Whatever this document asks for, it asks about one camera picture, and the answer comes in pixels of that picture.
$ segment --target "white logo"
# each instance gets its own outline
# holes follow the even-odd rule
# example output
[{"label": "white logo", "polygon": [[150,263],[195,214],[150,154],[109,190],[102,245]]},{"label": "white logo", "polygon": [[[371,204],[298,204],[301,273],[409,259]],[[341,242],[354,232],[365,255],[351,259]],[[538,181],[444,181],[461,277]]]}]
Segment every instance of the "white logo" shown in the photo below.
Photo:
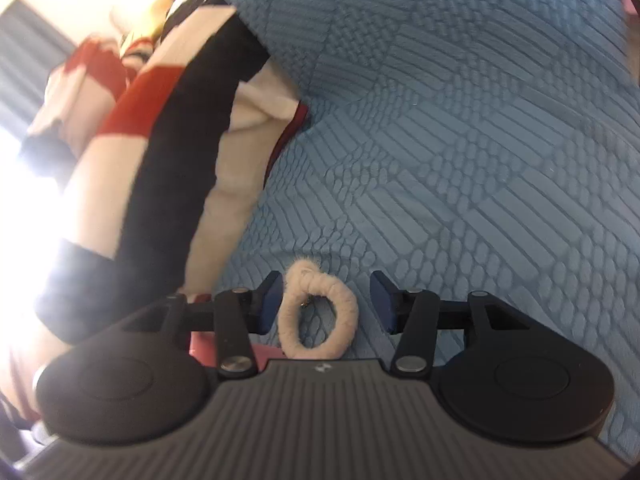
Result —
[{"label": "white logo", "polygon": [[329,363],[322,363],[321,365],[316,366],[316,372],[320,372],[324,374],[333,368]]}]

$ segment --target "grey curtain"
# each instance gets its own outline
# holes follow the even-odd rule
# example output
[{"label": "grey curtain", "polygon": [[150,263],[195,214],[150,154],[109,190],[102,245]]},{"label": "grey curtain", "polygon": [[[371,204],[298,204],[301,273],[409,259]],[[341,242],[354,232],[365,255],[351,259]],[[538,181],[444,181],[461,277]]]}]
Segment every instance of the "grey curtain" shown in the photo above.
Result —
[{"label": "grey curtain", "polygon": [[74,45],[21,0],[0,14],[0,128],[22,139]]}]

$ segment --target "beige scrunchie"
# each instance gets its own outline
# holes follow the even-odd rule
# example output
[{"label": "beige scrunchie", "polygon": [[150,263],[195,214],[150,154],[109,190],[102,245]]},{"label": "beige scrunchie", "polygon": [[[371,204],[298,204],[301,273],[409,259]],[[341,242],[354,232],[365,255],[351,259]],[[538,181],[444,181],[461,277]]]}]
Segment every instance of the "beige scrunchie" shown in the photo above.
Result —
[{"label": "beige scrunchie", "polygon": [[[311,296],[325,296],[335,306],[335,328],[321,345],[300,342],[300,308]],[[289,359],[338,359],[351,344],[358,327],[358,302],[340,279],[321,272],[311,260],[298,260],[287,271],[278,311],[278,336]]]}]

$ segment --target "metal screw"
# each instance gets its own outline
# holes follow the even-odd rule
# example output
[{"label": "metal screw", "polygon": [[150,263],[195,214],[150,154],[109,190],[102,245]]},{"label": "metal screw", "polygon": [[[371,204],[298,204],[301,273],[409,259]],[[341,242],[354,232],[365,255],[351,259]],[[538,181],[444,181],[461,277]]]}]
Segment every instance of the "metal screw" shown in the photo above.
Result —
[{"label": "metal screw", "polygon": [[396,368],[406,374],[417,374],[427,367],[427,361],[417,355],[405,355],[396,361]]},{"label": "metal screw", "polygon": [[244,355],[234,355],[226,358],[220,365],[225,372],[240,373],[251,368],[251,359]]}]

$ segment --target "blue textured fabric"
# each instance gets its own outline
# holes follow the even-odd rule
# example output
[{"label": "blue textured fabric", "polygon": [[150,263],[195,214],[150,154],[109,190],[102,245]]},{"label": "blue textured fabric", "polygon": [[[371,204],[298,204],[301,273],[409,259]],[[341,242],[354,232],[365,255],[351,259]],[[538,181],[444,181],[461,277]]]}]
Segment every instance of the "blue textured fabric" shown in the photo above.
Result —
[{"label": "blue textured fabric", "polygon": [[[312,121],[221,286],[312,256],[357,294],[347,356],[388,360],[368,283],[484,288],[609,365],[602,440],[640,449],[640,94],[620,0],[230,0]],[[334,317],[306,310],[317,344]],[[277,343],[275,330],[265,339]],[[438,360],[460,350],[443,333]]]}]

